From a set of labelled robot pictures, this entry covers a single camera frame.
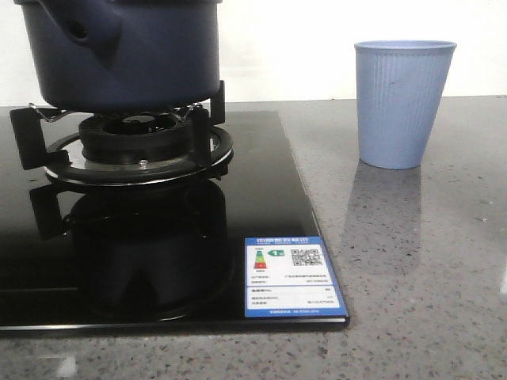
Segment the light blue ribbed cup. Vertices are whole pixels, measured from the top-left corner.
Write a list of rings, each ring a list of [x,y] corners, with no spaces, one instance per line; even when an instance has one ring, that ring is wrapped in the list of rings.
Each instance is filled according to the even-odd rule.
[[[383,169],[418,167],[456,44],[373,40],[354,47],[360,160]]]

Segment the black pot support grate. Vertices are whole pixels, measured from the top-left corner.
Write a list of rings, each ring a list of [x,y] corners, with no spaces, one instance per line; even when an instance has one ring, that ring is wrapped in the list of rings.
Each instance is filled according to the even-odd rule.
[[[38,108],[34,104],[10,112],[24,169],[42,167],[50,180],[76,186],[131,187],[179,181],[199,175],[221,177],[227,172],[227,165],[234,155],[231,136],[220,128],[220,124],[225,121],[222,85],[211,96],[209,108],[194,103],[157,112],[93,115],[110,119],[168,115],[177,122],[189,120],[192,137],[188,153],[164,161],[143,159],[135,164],[107,164],[90,160],[83,154],[79,125],[77,133],[48,146],[41,124],[58,122],[68,114],[57,108]]]

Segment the dark blue cooking pot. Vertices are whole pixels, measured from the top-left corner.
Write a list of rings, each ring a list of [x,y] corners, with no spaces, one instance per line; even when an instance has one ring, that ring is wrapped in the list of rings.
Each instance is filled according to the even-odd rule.
[[[216,1],[23,1],[43,99],[78,112],[158,111],[219,90]]]

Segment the blue energy label sticker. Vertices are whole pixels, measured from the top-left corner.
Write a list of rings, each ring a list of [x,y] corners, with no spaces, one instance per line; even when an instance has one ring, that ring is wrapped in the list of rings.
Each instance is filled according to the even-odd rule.
[[[246,238],[244,276],[248,318],[349,317],[319,236]]]

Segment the black gas burner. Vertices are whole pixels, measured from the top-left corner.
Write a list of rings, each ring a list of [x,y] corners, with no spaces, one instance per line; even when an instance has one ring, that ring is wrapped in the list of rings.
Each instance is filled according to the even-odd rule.
[[[79,124],[86,158],[107,164],[159,162],[188,153],[192,127],[189,120],[171,116],[130,116],[110,119],[92,116]]]

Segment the black glass gas stove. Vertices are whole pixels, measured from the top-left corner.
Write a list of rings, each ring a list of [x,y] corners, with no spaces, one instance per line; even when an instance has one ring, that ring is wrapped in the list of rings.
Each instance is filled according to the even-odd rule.
[[[21,167],[1,118],[1,334],[333,331],[245,316],[245,239],[319,236],[275,112],[232,112],[220,180],[106,192]]]

